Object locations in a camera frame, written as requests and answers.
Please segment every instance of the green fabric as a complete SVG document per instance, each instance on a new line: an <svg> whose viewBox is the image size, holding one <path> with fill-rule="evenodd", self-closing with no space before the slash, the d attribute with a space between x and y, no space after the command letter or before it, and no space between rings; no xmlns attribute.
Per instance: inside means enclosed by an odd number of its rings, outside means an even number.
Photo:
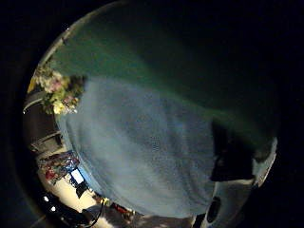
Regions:
<svg viewBox="0 0 304 228"><path fill-rule="evenodd" d="M258 51L186 9L119 6L78 23L50 65L157 90L234 130L253 148L276 133L276 95Z"/></svg>

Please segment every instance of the flower bouquet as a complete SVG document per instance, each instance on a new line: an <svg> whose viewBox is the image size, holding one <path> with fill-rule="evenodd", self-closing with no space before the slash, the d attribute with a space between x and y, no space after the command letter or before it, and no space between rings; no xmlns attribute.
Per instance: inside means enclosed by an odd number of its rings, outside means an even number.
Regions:
<svg viewBox="0 0 304 228"><path fill-rule="evenodd" d="M66 115L77 112L79 97L84 92L84 77L63 76L45 64L37 67L34 79L46 92L42 104L47 114Z"/></svg>

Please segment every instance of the screen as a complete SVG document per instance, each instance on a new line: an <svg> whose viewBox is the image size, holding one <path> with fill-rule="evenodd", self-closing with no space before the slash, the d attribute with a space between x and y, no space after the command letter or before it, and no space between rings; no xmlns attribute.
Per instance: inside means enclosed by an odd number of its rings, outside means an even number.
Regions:
<svg viewBox="0 0 304 228"><path fill-rule="evenodd" d="M81 183L84 181L84 178L82 176L82 174L79 172L78 169L75 169L74 171L72 171L70 173L72 175L72 177L77 181L77 183Z"/></svg>

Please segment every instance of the light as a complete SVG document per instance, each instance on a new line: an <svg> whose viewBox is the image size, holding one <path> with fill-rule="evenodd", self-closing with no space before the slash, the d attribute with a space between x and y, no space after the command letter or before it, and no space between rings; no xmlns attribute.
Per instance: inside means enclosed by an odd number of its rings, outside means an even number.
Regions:
<svg viewBox="0 0 304 228"><path fill-rule="evenodd" d="M49 201L48 197L44 196L44 200L45 201Z"/></svg>

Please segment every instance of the blue cloth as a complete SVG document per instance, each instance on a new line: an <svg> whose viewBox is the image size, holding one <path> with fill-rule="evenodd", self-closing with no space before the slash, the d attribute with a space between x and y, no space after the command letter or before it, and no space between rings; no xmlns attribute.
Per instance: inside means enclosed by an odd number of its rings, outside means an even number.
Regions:
<svg viewBox="0 0 304 228"><path fill-rule="evenodd" d="M105 78L87 80L77 111L58 125L96 192L144 215L205 213L214 188L211 120Z"/></svg>

